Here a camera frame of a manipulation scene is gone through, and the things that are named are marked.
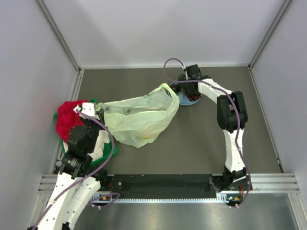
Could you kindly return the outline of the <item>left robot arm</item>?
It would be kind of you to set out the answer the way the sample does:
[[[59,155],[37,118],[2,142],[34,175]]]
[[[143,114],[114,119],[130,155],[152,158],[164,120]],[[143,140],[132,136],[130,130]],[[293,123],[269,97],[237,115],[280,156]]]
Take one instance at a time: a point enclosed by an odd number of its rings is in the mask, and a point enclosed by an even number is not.
[[[66,150],[47,206],[30,229],[74,229],[92,196],[107,188],[103,166],[117,150],[103,114],[91,100],[66,101],[58,108],[56,132]]]

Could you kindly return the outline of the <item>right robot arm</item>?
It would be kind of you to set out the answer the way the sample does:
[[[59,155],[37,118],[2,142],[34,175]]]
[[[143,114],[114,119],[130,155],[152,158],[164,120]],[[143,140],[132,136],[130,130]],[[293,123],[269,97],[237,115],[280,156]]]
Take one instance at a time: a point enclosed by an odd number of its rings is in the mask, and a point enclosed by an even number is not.
[[[203,76],[198,65],[183,66],[184,74],[179,76],[179,88],[189,100],[207,96],[216,104],[217,123],[224,133],[226,161],[223,178],[213,179],[212,189],[221,192],[236,189],[246,179],[247,170],[243,155],[243,134],[248,120],[243,93],[227,90],[209,76]]]

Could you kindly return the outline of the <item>light green plastic bag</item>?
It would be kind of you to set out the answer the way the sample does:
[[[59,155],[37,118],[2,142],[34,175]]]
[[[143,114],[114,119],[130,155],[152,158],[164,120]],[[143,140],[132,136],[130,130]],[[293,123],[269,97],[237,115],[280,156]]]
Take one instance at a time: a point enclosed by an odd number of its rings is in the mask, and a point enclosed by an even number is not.
[[[140,148],[153,143],[179,108],[179,97],[166,83],[150,93],[121,101],[98,103],[104,108],[104,121],[112,136],[122,144]],[[143,135],[154,135],[143,139]]]

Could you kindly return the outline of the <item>yellow orange fruit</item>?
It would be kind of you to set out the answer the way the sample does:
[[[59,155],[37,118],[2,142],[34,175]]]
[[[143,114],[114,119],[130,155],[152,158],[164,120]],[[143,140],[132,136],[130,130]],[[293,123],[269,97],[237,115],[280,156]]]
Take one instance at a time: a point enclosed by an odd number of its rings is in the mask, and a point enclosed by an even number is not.
[[[150,138],[153,138],[154,135],[143,135],[142,138],[143,139],[150,139]]]

